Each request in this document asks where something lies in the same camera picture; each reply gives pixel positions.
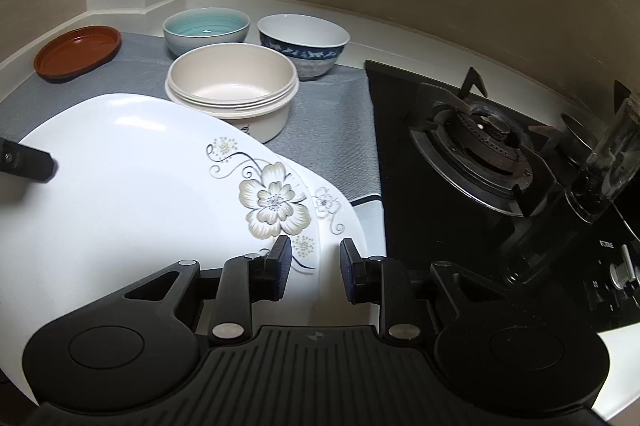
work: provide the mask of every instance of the plate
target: plate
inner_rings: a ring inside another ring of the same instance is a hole
[[[0,174],[0,368],[27,395],[21,355],[36,330],[179,260],[222,267],[289,234],[284,301],[297,324],[310,319],[319,297],[313,199],[248,135],[169,101],[109,94],[21,142],[58,167],[46,184]]]
[[[279,156],[305,182],[320,228],[320,298],[311,324],[315,327],[378,325],[377,305],[349,303],[340,273],[340,243],[351,238],[360,256],[370,256],[360,219],[346,197],[329,181],[313,171]]]
[[[72,80],[111,61],[121,45],[122,36],[113,27],[82,27],[65,32],[41,48],[33,68],[47,81]]]

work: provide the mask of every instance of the gray mat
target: gray mat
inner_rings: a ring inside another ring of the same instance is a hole
[[[0,102],[0,136],[18,141],[47,119],[101,94],[166,99],[172,56],[164,38],[123,34],[111,61],[84,76],[51,84],[33,74]],[[266,144],[333,183],[349,200],[380,193],[373,107],[364,70],[336,66],[303,82],[284,130]]]

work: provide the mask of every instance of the ribbed black surface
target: ribbed black surface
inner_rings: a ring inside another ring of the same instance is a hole
[[[120,415],[49,404],[28,426],[601,425],[588,411],[531,421],[481,411],[446,390],[424,356],[381,343],[371,327],[263,327],[251,342],[217,348],[167,399]]]

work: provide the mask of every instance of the blue and white bowl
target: blue and white bowl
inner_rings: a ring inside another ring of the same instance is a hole
[[[251,19],[225,7],[189,9],[169,16],[162,24],[166,44],[177,56],[213,43],[243,42]]]
[[[303,14],[273,14],[258,22],[263,46],[284,54],[300,78],[321,76],[334,66],[350,36],[339,25]]]

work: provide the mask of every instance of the terracotta saucer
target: terracotta saucer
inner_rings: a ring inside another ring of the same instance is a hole
[[[44,80],[65,82],[111,61],[122,45],[122,36],[113,27],[82,27],[47,43],[33,61]]]

